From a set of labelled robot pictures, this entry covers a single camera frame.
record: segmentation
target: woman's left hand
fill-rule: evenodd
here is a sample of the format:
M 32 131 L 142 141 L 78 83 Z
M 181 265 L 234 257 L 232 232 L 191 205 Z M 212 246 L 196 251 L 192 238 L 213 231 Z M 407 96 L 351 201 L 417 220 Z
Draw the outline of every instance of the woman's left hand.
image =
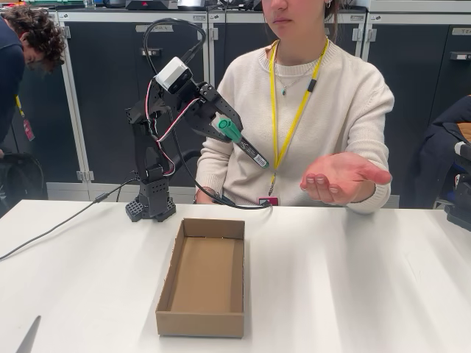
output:
M 313 200 L 348 204 L 368 199 L 375 184 L 388 184 L 391 174 L 352 152 L 328 154 L 314 160 L 305 170 L 301 188 Z

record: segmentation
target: cream sweater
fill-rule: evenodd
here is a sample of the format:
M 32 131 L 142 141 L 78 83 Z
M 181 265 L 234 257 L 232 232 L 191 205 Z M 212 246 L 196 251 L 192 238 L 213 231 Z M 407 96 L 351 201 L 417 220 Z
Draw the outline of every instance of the cream sweater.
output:
M 285 96 L 276 79 L 278 150 L 311 80 L 312 71 L 305 74 L 311 65 L 275 67 L 285 85 L 304 75 L 288 88 Z M 203 143 L 196 179 L 236 204 L 256 204 L 258 197 L 268 195 L 274 171 L 266 49 L 234 60 L 218 91 L 241 116 L 242 135 L 269 161 L 270 167 L 260 168 L 232 143 L 208 138 Z M 272 195 L 277 196 L 283 206 L 322 205 L 300 189 L 300 182 L 305 169 L 317 157 L 329 153 L 355 152 L 387 170 L 388 149 L 383 130 L 385 114 L 392 110 L 393 104 L 391 91 L 373 65 L 329 43 L 316 87 L 277 170 Z M 347 206 L 360 213 L 370 213 L 383 206 L 389 194 L 390 185 L 376 185 L 370 198 Z

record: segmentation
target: curly hair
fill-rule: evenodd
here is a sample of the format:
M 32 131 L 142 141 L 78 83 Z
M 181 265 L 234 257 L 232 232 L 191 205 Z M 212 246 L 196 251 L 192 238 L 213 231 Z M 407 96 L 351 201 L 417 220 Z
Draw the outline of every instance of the curly hair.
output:
M 30 46 L 44 53 L 45 70 L 52 71 L 64 63 L 65 39 L 62 30 L 49 18 L 46 10 L 34 10 L 28 5 L 19 5 L 9 8 L 1 16 L 19 37 L 26 33 Z

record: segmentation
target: woman's mouth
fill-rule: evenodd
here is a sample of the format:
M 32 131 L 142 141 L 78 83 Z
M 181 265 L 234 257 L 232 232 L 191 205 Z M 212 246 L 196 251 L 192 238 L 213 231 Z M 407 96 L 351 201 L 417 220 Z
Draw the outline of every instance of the woman's mouth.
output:
M 291 22 L 291 20 L 284 17 L 276 17 L 276 19 L 273 20 L 274 24 L 287 24 L 288 22 Z

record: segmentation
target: cabinet handle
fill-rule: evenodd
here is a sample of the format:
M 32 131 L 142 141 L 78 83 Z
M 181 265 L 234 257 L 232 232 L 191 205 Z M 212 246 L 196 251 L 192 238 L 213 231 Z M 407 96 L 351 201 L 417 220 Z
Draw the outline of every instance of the cabinet handle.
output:
M 455 61 L 471 61 L 471 51 L 452 51 L 450 60 Z
M 376 41 L 376 33 L 378 32 L 377 29 L 368 29 L 368 33 L 366 35 L 367 42 L 375 42 Z
M 162 55 L 161 48 L 147 48 L 147 51 L 149 52 L 150 57 L 159 57 L 160 55 Z M 144 48 L 141 48 L 141 55 L 143 57 L 146 56 L 146 51 L 144 50 Z

